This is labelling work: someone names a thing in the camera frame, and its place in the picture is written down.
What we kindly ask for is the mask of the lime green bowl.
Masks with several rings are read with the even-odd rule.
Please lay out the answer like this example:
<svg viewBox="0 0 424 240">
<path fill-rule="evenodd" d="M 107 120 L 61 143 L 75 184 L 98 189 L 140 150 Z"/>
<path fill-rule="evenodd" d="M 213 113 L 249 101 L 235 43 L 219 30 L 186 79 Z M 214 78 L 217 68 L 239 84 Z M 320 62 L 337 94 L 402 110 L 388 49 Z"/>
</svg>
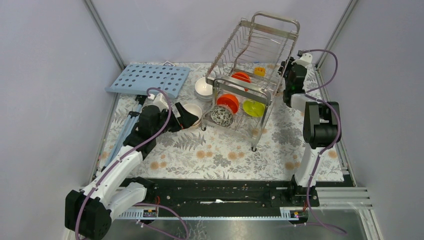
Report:
<svg viewBox="0 0 424 240">
<path fill-rule="evenodd" d="M 265 112 L 265 105 L 263 103 L 251 99 L 245 100 L 242 108 L 246 114 L 255 118 L 262 117 Z"/>
</svg>

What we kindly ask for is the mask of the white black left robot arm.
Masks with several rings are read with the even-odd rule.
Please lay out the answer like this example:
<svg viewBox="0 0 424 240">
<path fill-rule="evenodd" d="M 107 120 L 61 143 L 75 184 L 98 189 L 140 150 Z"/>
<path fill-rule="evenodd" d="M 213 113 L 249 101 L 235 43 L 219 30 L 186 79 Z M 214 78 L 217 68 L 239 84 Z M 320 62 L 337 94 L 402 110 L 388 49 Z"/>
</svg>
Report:
<svg viewBox="0 0 424 240">
<path fill-rule="evenodd" d="M 160 109 L 156 105 L 145 106 L 114 160 L 82 190 L 71 190 L 67 194 L 64 226 L 74 231 L 77 240 L 81 236 L 101 240 L 112 222 L 130 207 L 137 203 L 148 206 L 154 202 L 155 192 L 150 182 L 131 182 L 123 190 L 116 190 L 153 150 L 158 136 L 187 129 L 199 121 L 197 115 L 190 113 L 179 102 L 175 107 L 179 117 L 175 116 L 171 107 Z"/>
</svg>

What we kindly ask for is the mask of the stainless steel dish rack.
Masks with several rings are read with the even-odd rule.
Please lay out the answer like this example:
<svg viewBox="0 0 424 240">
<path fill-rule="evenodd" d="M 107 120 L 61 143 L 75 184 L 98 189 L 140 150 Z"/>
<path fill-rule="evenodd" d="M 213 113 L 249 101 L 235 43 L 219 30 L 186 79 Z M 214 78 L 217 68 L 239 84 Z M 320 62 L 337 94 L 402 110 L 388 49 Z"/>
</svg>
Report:
<svg viewBox="0 0 424 240">
<path fill-rule="evenodd" d="M 242 18 L 236 24 L 205 75 L 206 82 L 213 87 L 213 99 L 202 116 L 203 131 L 208 126 L 220 128 L 225 133 L 246 139 L 250 149 L 257 151 L 275 98 L 284 84 L 282 72 L 293 53 L 300 29 L 301 25 L 296 19 L 267 11 L 258 11 L 250 19 Z M 265 77 L 254 74 L 257 67 L 266 69 Z M 232 78 L 231 75 L 236 72 L 249 75 L 251 83 Z M 238 112 L 233 113 L 234 121 L 230 126 L 214 123 L 210 111 L 218 105 L 217 99 L 223 94 L 264 104 L 263 116 L 246 114 L 240 103 Z"/>
</svg>

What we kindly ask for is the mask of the white bowl front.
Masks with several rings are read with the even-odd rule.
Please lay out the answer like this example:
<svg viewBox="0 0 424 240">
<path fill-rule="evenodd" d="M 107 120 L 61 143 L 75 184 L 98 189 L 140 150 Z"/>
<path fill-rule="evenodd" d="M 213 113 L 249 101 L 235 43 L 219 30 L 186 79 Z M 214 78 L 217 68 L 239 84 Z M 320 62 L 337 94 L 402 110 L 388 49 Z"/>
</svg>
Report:
<svg viewBox="0 0 424 240">
<path fill-rule="evenodd" d="M 196 90 L 194 91 L 194 95 L 203 102 L 211 102 L 213 100 L 212 95 L 201 95 Z"/>
</svg>

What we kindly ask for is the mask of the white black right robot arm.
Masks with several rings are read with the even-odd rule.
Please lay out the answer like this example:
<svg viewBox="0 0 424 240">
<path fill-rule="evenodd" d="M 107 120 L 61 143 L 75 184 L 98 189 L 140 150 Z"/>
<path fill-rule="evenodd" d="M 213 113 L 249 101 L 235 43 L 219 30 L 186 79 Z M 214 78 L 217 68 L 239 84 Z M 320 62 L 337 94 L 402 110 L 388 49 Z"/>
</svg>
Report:
<svg viewBox="0 0 424 240">
<path fill-rule="evenodd" d="M 296 187 L 286 193 L 287 201 L 293 206 L 299 206 L 307 199 L 303 188 L 316 184 L 321 156 L 338 143 L 342 135 L 339 103 L 312 97 L 304 89 L 304 82 L 310 77 L 312 59 L 310 53 L 304 53 L 298 59 L 291 57 L 281 73 L 285 83 L 283 102 L 289 108 L 304 113 L 302 135 L 306 143 L 305 152 L 292 178 Z"/>
</svg>

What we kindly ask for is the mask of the white bowl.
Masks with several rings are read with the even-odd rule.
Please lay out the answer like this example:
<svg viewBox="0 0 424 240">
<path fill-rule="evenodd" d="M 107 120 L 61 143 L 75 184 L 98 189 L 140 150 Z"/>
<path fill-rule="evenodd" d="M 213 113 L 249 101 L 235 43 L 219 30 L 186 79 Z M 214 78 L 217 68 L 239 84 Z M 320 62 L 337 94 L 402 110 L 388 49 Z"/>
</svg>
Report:
<svg viewBox="0 0 424 240">
<path fill-rule="evenodd" d="M 203 102 L 211 102 L 213 100 L 212 95 L 201 95 L 196 90 L 194 91 L 194 95 Z"/>
<path fill-rule="evenodd" d="M 204 96 L 213 94 L 213 86 L 207 83 L 206 77 L 199 78 L 194 85 L 194 89 Z"/>
</svg>

